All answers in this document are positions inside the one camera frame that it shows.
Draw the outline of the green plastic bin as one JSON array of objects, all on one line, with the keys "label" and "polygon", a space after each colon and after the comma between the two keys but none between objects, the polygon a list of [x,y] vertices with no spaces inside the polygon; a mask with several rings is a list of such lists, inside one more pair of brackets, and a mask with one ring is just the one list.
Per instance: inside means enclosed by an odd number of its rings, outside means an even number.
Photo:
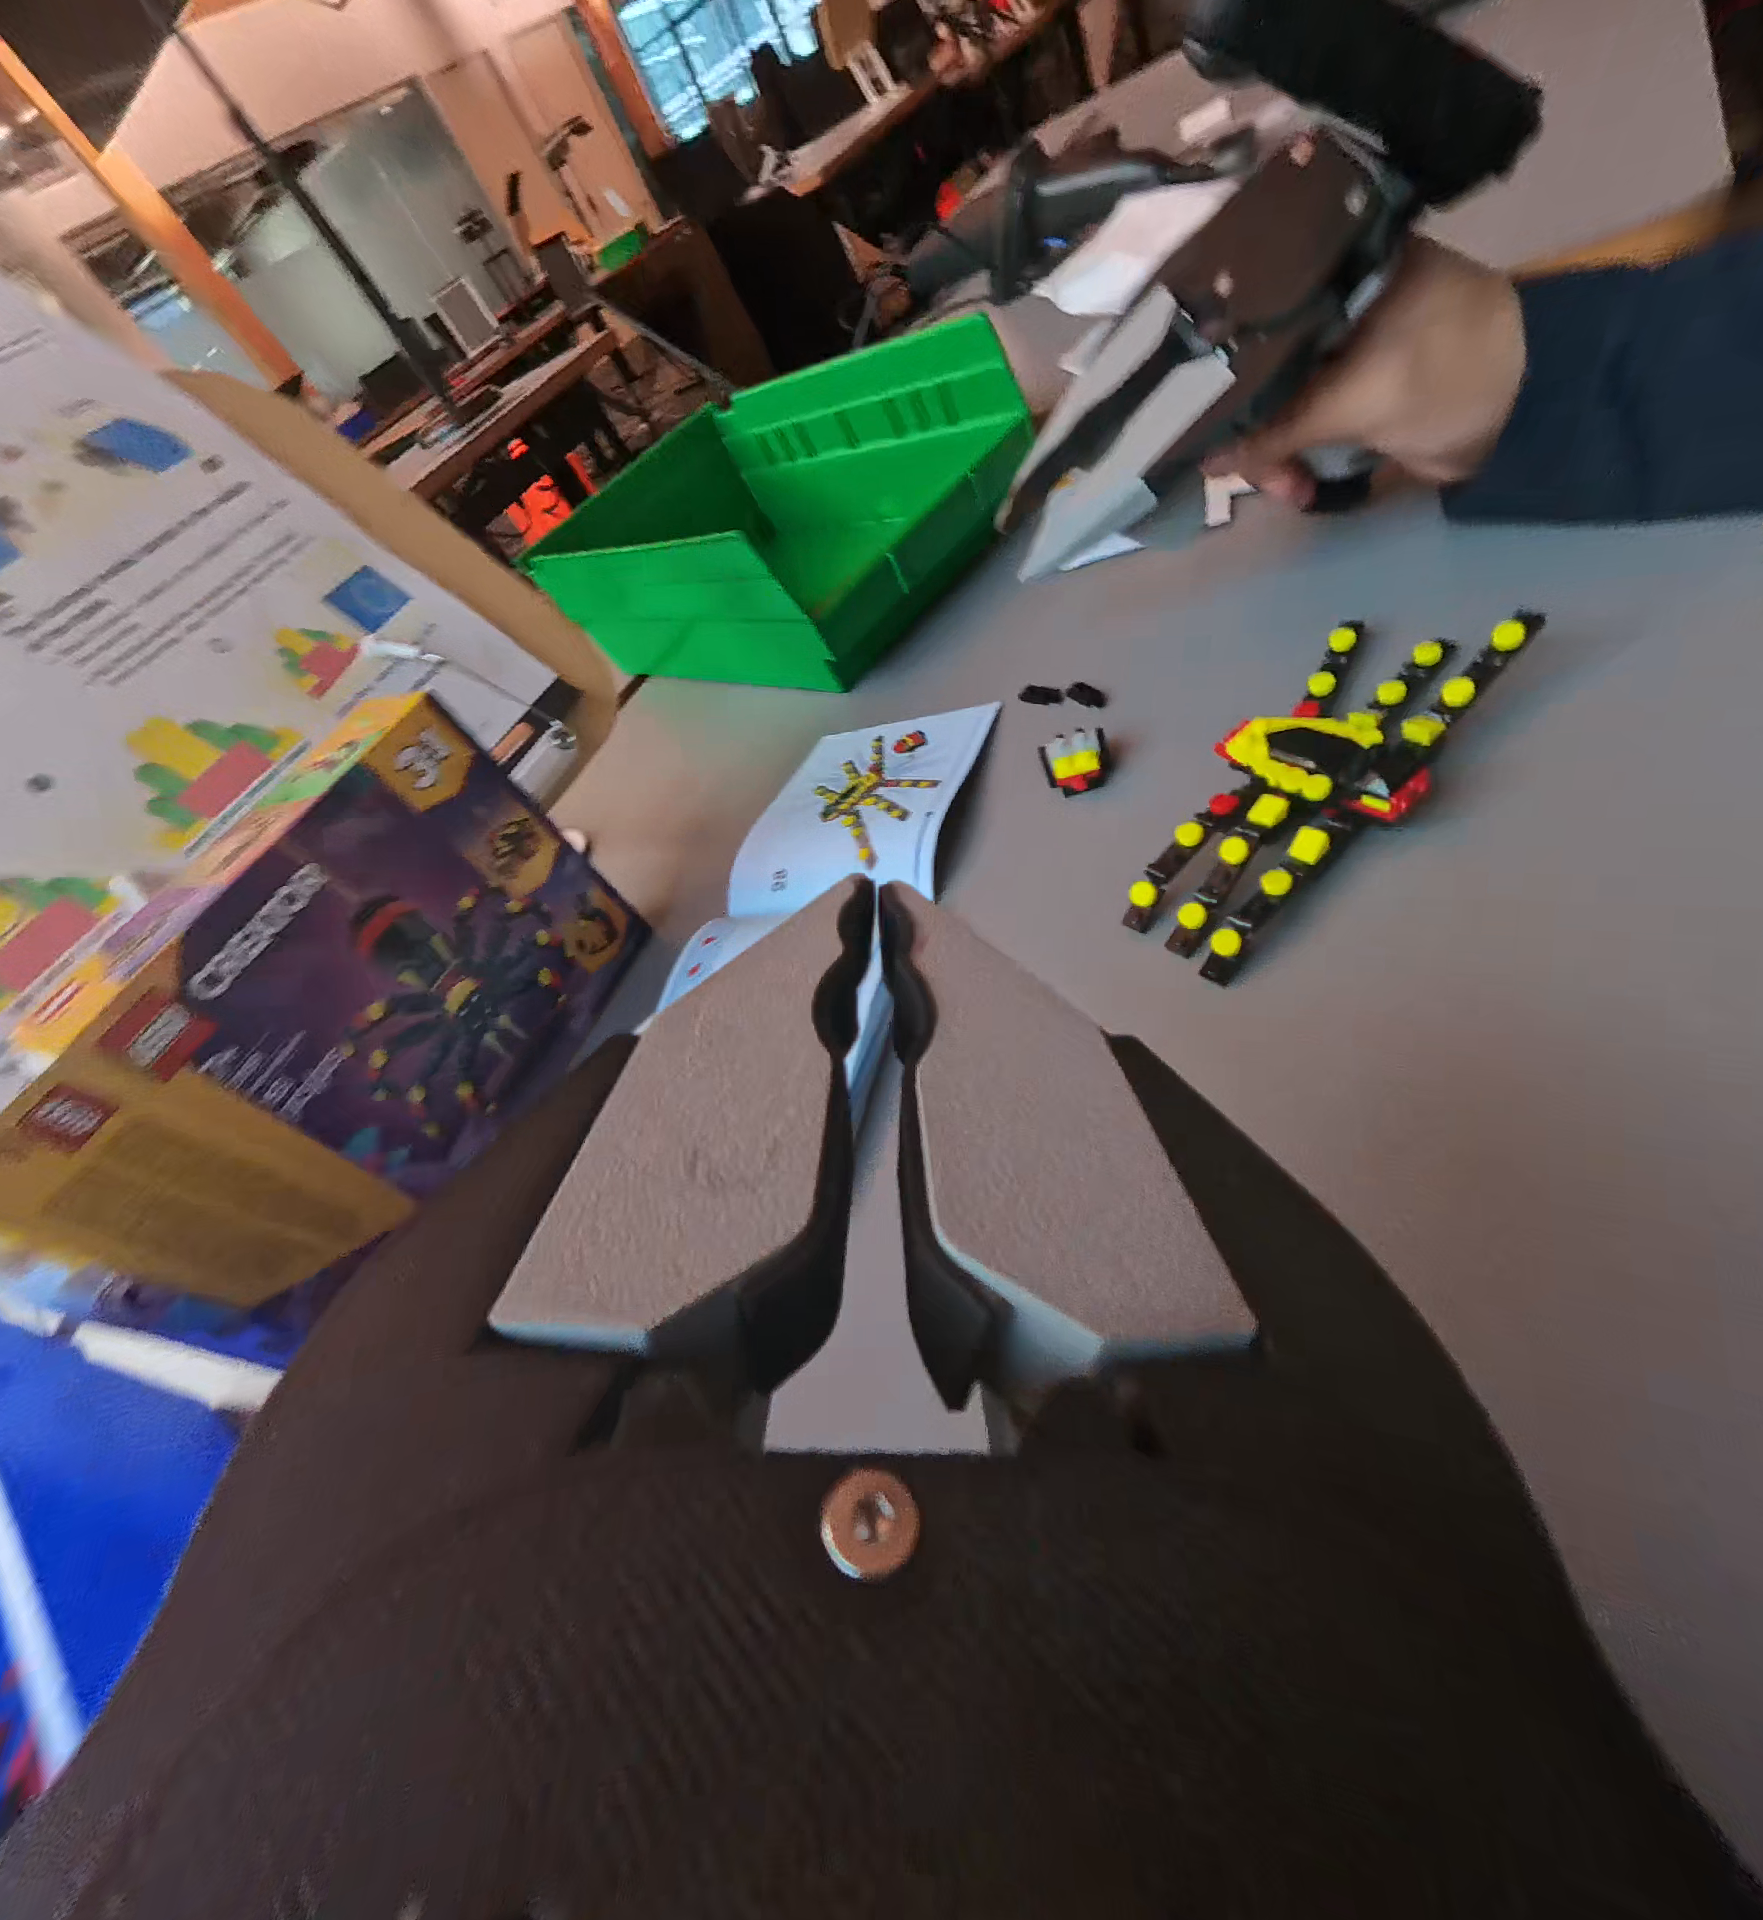
[{"label": "green plastic bin", "polygon": [[987,547],[1029,446],[970,311],[703,405],[517,566],[631,675],[849,693]]}]

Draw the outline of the wooden desk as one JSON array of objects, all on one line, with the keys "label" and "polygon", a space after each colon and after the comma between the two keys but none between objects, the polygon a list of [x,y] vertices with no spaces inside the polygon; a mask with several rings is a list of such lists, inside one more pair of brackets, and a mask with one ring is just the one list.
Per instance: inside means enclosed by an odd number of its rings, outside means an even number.
[{"label": "wooden desk", "polygon": [[611,361],[620,344],[616,329],[599,329],[518,372],[508,385],[488,388],[484,407],[465,422],[457,422],[442,405],[417,407],[409,422],[371,436],[360,451],[388,474],[392,484],[432,502],[457,482],[467,479],[484,460],[498,455],[517,436],[525,436],[530,422],[572,392],[602,362]]}]

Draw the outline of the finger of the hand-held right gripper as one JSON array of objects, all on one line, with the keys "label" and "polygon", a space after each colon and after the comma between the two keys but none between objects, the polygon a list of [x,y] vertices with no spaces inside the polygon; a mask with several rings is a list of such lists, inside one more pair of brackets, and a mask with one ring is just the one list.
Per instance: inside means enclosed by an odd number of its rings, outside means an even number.
[{"label": "finger of the hand-held right gripper", "polygon": [[1002,525],[1039,516],[1066,482],[1092,500],[1128,491],[1212,405],[1215,344],[1165,284],[1147,287],[1043,423]]},{"label": "finger of the hand-held right gripper", "polygon": [[1164,372],[1109,444],[1072,466],[1046,495],[1017,577],[1029,584],[1062,570],[1144,520],[1157,508],[1147,467],[1161,466],[1231,388],[1232,371],[1224,358],[1182,361]]}]

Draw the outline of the black and yellow lego spider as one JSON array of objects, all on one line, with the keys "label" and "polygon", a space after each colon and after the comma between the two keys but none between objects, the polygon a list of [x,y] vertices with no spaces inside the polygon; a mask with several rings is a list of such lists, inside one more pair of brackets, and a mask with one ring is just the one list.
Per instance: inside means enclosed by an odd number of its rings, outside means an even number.
[{"label": "black and yellow lego spider", "polygon": [[1336,620],[1296,700],[1254,715],[1215,743],[1236,781],[1140,866],[1123,927],[1161,932],[1165,954],[1212,985],[1239,978],[1268,932],[1346,854],[1417,815],[1450,734],[1544,628],[1544,611],[1518,609],[1469,655],[1450,638],[1423,638],[1363,700],[1350,700],[1369,628]]}]

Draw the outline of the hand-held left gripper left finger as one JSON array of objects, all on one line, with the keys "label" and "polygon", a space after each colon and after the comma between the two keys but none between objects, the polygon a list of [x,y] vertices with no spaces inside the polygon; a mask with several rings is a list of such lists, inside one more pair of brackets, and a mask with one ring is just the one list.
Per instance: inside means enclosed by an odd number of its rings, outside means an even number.
[{"label": "hand-held left gripper left finger", "polygon": [[488,1311],[514,1342],[782,1386],[842,1307],[849,1054],[872,883],[843,878],[635,1036]]}]

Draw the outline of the person's right hand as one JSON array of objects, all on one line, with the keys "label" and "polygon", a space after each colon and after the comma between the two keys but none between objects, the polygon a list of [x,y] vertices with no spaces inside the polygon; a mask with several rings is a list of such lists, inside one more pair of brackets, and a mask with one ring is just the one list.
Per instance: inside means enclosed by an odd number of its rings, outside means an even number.
[{"label": "person's right hand", "polygon": [[1306,508],[1306,451],[1353,446],[1423,484],[1456,484],[1492,451],[1528,371],[1518,284],[1462,253],[1411,238],[1384,293],[1301,392],[1204,474]]}]

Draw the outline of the blue printed mat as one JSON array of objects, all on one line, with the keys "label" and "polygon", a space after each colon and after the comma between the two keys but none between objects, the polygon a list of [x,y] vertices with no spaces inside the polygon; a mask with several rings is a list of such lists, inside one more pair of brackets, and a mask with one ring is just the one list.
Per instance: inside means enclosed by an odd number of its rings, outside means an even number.
[{"label": "blue printed mat", "polygon": [[0,1840],[103,1712],[321,1290],[221,1307],[0,1249]]}]

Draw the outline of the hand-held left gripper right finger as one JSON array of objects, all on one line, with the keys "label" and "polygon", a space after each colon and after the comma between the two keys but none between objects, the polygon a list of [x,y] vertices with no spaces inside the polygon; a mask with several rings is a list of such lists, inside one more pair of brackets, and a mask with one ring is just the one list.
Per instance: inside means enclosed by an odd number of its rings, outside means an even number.
[{"label": "hand-held left gripper right finger", "polygon": [[878,891],[909,1327],[942,1404],[1254,1348],[1256,1315],[1109,1033],[904,883]]}]

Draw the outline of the person's right forearm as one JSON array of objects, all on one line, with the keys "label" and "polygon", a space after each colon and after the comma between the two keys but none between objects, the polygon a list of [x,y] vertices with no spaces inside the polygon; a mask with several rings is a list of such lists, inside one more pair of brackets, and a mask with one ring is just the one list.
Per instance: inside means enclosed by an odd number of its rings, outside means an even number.
[{"label": "person's right forearm", "polygon": [[1763,514],[1763,226],[1518,287],[1524,377],[1452,524]]}]

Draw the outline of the black office chair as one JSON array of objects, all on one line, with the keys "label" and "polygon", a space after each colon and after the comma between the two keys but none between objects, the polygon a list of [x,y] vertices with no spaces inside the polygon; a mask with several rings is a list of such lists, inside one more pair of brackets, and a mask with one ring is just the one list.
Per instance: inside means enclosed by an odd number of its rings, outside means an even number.
[{"label": "black office chair", "polygon": [[741,198],[711,220],[711,238],[775,372],[842,358],[865,287],[833,216],[783,189]]}]

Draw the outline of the lego instruction booklet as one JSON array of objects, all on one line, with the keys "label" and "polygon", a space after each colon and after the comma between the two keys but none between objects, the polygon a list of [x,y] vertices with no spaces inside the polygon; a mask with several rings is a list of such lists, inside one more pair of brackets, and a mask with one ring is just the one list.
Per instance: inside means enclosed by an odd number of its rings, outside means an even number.
[{"label": "lego instruction booklet", "polygon": [[723,912],[676,954],[657,1011],[843,878],[939,891],[939,838],[963,803],[1002,703],[951,708],[870,729],[824,734],[747,832]]}]

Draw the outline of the purple and yellow lego box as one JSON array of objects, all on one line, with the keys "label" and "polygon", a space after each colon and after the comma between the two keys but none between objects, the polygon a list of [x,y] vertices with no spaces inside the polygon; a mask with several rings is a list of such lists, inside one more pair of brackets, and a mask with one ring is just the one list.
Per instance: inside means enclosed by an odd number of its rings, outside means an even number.
[{"label": "purple and yellow lego box", "polygon": [[0,1254],[258,1307],[567,1068],[648,940],[437,698],[371,700],[12,1018]]}]

